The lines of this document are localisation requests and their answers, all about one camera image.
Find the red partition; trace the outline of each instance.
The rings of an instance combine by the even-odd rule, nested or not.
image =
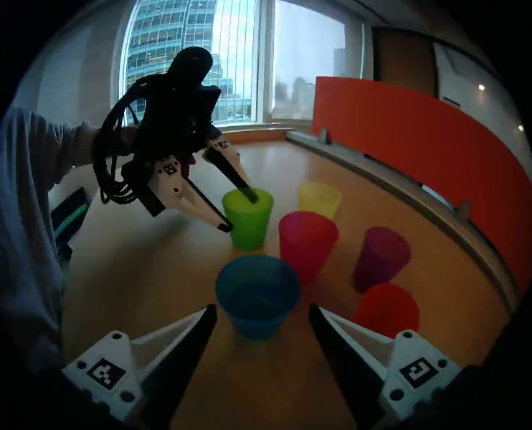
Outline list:
[[[524,294],[532,277],[532,185],[505,144],[437,99],[371,80],[319,77],[312,131],[367,153],[459,206],[495,245]]]

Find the magenta cup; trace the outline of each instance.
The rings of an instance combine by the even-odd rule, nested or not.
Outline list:
[[[291,212],[278,229],[280,259],[295,270],[302,286],[314,283],[338,241],[338,227],[314,212]]]
[[[386,284],[411,258],[409,244],[399,233],[387,227],[371,227],[353,271],[353,285],[363,293],[374,285]]]

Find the blue cup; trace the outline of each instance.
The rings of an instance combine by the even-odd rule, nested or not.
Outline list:
[[[247,255],[222,268],[216,293],[238,333],[259,340],[273,335],[295,308],[300,280],[278,258]]]

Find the green cup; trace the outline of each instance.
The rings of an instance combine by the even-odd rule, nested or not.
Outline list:
[[[234,225],[230,232],[232,243],[246,251],[258,249],[264,244],[274,204],[269,193],[258,188],[253,190],[258,195],[258,201],[254,204],[240,190],[230,191],[222,198],[224,213]]]

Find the person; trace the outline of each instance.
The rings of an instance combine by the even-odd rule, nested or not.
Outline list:
[[[122,128],[132,145],[135,127]],[[64,365],[64,284],[48,192],[73,167],[92,163],[98,129],[58,125],[11,107],[0,125],[0,309],[11,340],[31,372]],[[191,154],[179,158],[188,176]]]

